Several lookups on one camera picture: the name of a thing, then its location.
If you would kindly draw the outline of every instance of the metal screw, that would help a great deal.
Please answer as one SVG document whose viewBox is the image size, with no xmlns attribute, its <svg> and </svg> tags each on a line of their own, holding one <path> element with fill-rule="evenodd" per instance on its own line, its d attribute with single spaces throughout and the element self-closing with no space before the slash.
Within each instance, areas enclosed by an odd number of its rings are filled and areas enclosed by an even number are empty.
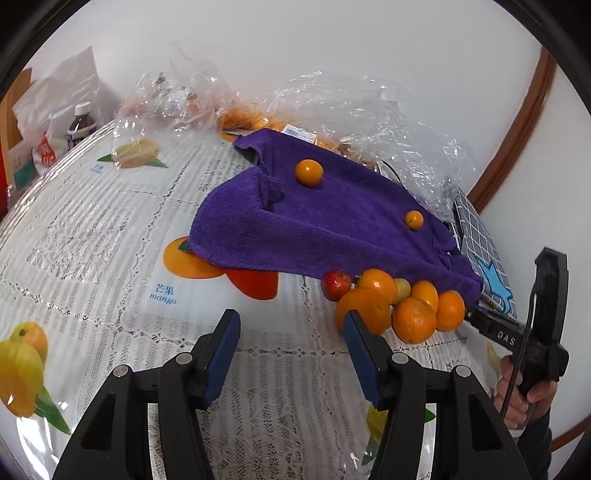
<svg viewBox="0 0 591 480">
<path fill-rule="evenodd" d="M 472 375 L 472 370 L 470 370 L 466 365 L 458 365 L 456 368 L 456 373 L 460 375 L 460 377 L 467 378 Z"/>
<path fill-rule="evenodd" d="M 117 365 L 113 369 L 113 375 L 116 377 L 124 377 L 129 372 L 129 367 L 127 365 Z"/>
<path fill-rule="evenodd" d="M 187 365 L 193 361 L 193 355 L 188 352 L 183 352 L 177 355 L 177 363 L 179 365 Z"/>
<path fill-rule="evenodd" d="M 396 352 L 392 355 L 392 362 L 398 365 L 404 365 L 408 362 L 408 355 L 402 352 Z"/>
</svg>

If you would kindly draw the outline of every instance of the white bottle cap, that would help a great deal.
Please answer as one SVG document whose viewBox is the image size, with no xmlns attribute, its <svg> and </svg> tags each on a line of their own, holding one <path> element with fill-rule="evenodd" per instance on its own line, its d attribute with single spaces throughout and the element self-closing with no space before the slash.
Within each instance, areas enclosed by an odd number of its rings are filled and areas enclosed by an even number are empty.
<svg viewBox="0 0 591 480">
<path fill-rule="evenodd" d="M 78 105 L 76 105 L 76 108 L 74 109 L 74 115 L 76 115 L 76 116 L 87 115 L 89 113 L 90 113 L 90 102 L 79 103 Z"/>
</svg>

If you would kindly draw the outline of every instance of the blue star print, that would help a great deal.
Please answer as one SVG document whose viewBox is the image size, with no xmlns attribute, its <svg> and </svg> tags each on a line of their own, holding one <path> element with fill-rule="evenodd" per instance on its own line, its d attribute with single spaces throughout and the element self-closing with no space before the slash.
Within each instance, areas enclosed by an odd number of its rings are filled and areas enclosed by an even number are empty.
<svg viewBox="0 0 591 480">
<path fill-rule="evenodd" d="M 501 298 L 501 303 L 503 307 L 503 313 L 507 314 L 511 310 L 511 305 L 509 304 L 509 300 L 513 298 L 513 294 L 511 290 L 505 287 L 505 284 L 501 280 L 499 276 L 499 271 L 493 265 L 491 261 L 488 265 L 484 263 L 484 260 L 481 258 L 476 257 L 476 261 L 482 270 L 482 275 L 486 279 L 489 288 L 491 289 L 491 294 L 497 295 Z"/>
</svg>

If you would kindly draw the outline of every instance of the bottle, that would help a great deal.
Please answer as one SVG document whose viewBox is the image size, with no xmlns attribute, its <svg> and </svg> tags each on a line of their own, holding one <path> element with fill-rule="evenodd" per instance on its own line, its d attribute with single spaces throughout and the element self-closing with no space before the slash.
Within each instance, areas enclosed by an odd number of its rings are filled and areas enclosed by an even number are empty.
<svg viewBox="0 0 591 480">
<path fill-rule="evenodd" d="M 90 102 L 82 102 L 76 105 L 74 121 L 66 135 L 68 151 L 96 132 L 96 122 L 90 116 L 90 110 Z"/>
</svg>

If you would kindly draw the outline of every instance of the purple towel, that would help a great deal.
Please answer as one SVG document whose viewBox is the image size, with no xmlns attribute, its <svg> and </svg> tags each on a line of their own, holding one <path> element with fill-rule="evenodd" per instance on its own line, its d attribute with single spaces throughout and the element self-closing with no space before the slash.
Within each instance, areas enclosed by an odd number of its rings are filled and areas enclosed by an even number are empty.
<svg viewBox="0 0 591 480">
<path fill-rule="evenodd" d="M 380 268 L 393 277 L 432 282 L 476 301 L 482 279 L 451 233 L 400 185 L 303 140 L 263 129 L 234 142 L 253 148 L 258 167 L 215 188 L 203 201 L 189 246 L 214 265 L 321 278 L 333 268 L 358 275 Z M 324 168 L 319 186 L 294 176 L 305 158 Z M 404 216 L 425 222 L 409 230 Z"/>
</svg>

